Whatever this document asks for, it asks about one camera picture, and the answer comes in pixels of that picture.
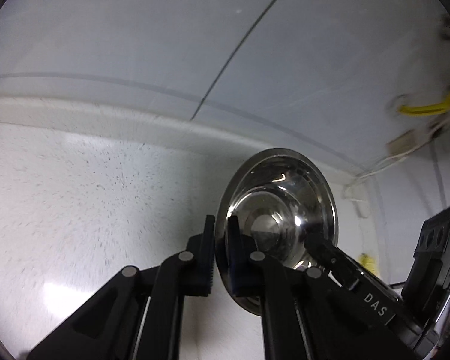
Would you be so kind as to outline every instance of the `yellow handle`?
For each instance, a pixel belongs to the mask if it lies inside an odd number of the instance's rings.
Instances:
[[[448,92],[444,101],[437,104],[423,105],[420,107],[409,107],[408,105],[401,105],[398,111],[407,116],[429,116],[439,115],[450,111],[450,92]]]

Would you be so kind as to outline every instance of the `speckled countertop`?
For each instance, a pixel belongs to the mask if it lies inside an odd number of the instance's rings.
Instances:
[[[71,131],[33,127],[35,111],[17,111],[28,126],[0,120],[0,339],[16,357],[123,266],[156,266],[184,249],[202,231],[205,215],[215,214],[241,162],[260,149],[244,150],[241,142],[231,155],[233,145],[224,140],[219,156],[173,147],[167,138],[163,146],[156,137],[144,143],[150,134],[142,142],[100,137],[84,134],[70,115]],[[130,125],[126,118],[120,123]],[[211,143],[203,145],[217,146]],[[337,197],[338,184],[331,187],[341,247],[360,253],[370,224]],[[217,273],[209,298],[186,299],[183,323],[181,359],[263,358],[260,319],[231,300]]]

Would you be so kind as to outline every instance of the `yellow object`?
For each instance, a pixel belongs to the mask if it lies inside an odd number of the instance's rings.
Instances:
[[[375,276],[380,276],[380,273],[378,272],[378,266],[375,259],[368,254],[360,254],[360,257],[358,258],[358,263],[363,266],[367,271],[370,273],[373,273]]]
[[[448,92],[445,99],[441,103],[422,105],[420,107],[401,105],[398,108],[398,111],[407,116],[430,116],[444,114],[450,111],[450,92]]]

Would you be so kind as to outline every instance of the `circular hole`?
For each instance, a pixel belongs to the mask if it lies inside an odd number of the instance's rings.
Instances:
[[[425,246],[428,248],[433,241],[433,230],[427,234],[427,240],[425,241]]]
[[[441,228],[441,229],[439,230],[438,235],[437,235],[437,240],[436,240],[437,246],[440,245],[440,244],[442,243],[443,233],[444,233],[444,232],[445,232],[445,231],[444,231],[443,228]]]

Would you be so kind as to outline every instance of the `stainless steel bowl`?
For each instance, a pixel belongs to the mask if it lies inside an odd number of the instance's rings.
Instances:
[[[318,168],[293,150],[257,153],[238,169],[223,194],[215,224],[215,254],[229,293],[226,233],[231,215],[237,215],[241,231],[255,239],[258,250],[294,269],[316,265],[303,246],[304,234],[321,232],[334,245],[338,240],[330,187]],[[234,299],[260,315],[258,299]]]

